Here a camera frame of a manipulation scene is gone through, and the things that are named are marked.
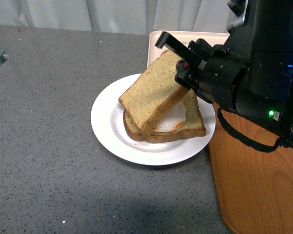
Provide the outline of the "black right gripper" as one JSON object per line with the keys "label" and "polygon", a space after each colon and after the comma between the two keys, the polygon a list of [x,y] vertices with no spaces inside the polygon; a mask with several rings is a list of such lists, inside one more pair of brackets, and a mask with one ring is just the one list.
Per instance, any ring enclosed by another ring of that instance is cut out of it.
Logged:
{"label": "black right gripper", "polygon": [[166,47],[180,58],[175,80],[192,89],[208,103],[235,104],[244,89],[241,82],[249,74],[250,59],[245,49],[227,40],[223,45],[210,46],[205,40],[190,41],[188,47],[173,35],[163,31],[155,47]]}

